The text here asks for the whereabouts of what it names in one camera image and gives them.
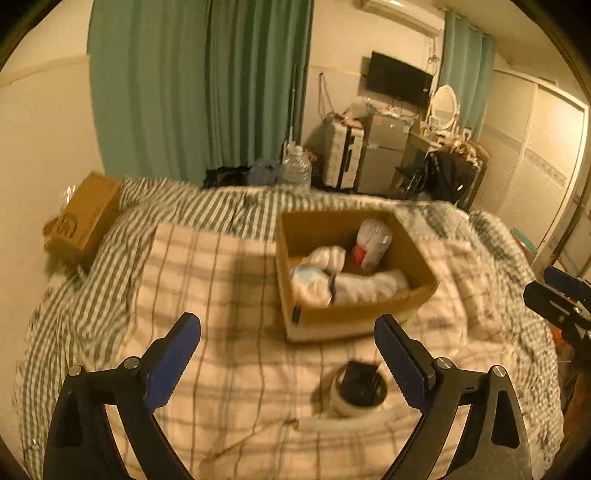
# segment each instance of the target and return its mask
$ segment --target oval mirror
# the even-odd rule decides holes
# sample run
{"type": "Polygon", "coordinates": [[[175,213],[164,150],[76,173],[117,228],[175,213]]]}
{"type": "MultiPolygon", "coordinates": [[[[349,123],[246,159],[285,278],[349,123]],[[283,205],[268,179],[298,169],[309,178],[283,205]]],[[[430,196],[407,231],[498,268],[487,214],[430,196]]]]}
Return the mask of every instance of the oval mirror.
{"type": "Polygon", "coordinates": [[[441,130],[447,130],[453,125],[455,116],[459,113],[456,94],[449,85],[437,89],[431,100],[431,116],[439,124],[441,130]]]}

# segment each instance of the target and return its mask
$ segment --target plastic bottle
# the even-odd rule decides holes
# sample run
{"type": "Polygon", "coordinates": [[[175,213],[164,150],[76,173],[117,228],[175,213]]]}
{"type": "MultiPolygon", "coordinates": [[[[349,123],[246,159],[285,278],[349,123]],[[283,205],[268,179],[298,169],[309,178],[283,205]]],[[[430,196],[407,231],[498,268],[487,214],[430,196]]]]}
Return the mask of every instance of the plastic bottle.
{"type": "Polygon", "coordinates": [[[281,182],[309,189],[311,181],[312,164],[304,155],[304,149],[299,145],[290,144],[287,147],[287,155],[281,162],[281,182]]]}
{"type": "Polygon", "coordinates": [[[392,242],[392,232],[379,220],[364,220],[357,233],[353,262],[364,270],[375,269],[392,242]]]}
{"type": "Polygon", "coordinates": [[[277,183],[281,164],[275,160],[260,159],[248,172],[248,184],[253,187],[272,187],[277,183]]]}

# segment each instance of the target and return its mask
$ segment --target cardboard box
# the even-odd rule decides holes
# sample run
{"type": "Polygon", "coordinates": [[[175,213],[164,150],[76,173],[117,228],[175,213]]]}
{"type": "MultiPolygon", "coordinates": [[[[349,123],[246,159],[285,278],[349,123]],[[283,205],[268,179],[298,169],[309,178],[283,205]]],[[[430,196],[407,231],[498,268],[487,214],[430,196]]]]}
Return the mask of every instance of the cardboard box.
{"type": "Polygon", "coordinates": [[[88,270],[103,237],[119,216],[119,181],[91,173],[61,215],[44,228],[45,250],[88,270]]]}
{"type": "Polygon", "coordinates": [[[437,289],[438,281],[427,261],[400,221],[383,210],[284,212],[277,221],[277,279],[287,337],[291,341],[322,341],[371,333],[375,320],[390,313],[408,317],[437,289]],[[392,244],[378,271],[400,269],[412,289],[374,303],[313,308],[297,305],[291,290],[290,270],[314,249],[340,245],[348,252],[346,273],[362,274],[350,261],[361,223],[368,218],[383,221],[392,231],[392,244]]]}

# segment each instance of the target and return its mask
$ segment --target red label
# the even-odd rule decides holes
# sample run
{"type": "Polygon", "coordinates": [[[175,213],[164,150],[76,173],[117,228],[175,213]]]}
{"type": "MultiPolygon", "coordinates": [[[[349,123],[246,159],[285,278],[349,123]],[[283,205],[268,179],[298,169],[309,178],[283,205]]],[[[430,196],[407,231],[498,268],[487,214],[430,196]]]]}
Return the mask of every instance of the red label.
{"type": "Polygon", "coordinates": [[[355,248],[353,249],[353,261],[359,266],[361,266],[366,254],[367,250],[360,247],[359,244],[356,244],[355,248]]]}

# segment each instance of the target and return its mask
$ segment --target green curtain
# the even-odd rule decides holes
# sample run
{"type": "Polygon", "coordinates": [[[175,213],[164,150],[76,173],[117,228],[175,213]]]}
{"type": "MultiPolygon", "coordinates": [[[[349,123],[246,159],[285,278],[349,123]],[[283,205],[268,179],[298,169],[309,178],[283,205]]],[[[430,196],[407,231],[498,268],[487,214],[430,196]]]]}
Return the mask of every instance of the green curtain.
{"type": "Polygon", "coordinates": [[[451,85],[460,103],[460,129],[482,129],[495,68],[496,41],[475,31],[465,18],[446,14],[439,85],[451,85]]]}
{"type": "Polygon", "coordinates": [[[313,0],[95,0],[88,52],[107,174],[201,185],[299,140],[313,0]],[[292,85],[297,90],[290,111],[292,85]]]}

